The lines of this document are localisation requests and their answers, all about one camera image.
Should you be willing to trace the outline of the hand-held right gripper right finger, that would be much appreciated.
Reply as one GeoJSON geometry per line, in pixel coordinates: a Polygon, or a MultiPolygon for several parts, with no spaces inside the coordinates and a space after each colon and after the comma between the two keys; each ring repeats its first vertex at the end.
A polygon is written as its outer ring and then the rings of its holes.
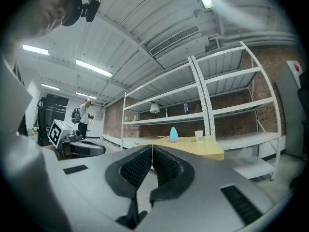
{"type": "Polygon", "coordinates": [[[153,146],[152,167],[156,173],[158,188],[150,193],[150,203],[179,198],[192,184],[195,170],[187,161],[153,146]]]}

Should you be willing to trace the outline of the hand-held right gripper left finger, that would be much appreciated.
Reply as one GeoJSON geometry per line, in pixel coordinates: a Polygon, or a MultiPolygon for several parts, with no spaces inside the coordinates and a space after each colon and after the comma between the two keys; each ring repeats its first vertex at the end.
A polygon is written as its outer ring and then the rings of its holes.
{"type": "Polygon", "coordinates": [[[142,185],[152,166],[152,146],[143,146],[138,151],[128,155],[107,167],[105,179],[120,197],[130,199],[128,212],[119,217],[116,222],[130,229],[136,228],[140,220],[147,214],[138,212],[137,190],[142,185]]]}

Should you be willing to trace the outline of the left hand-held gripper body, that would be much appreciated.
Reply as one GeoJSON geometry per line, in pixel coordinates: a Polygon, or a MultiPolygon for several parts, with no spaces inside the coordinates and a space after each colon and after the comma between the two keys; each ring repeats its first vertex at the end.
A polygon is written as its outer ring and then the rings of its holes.
{"type": "Polygon", "coordinates": [[[61,120],[53,121],[48,138],[59,159],[94,157],[106,153],[104,145],[83,139],[78,129],[61,120]]]}

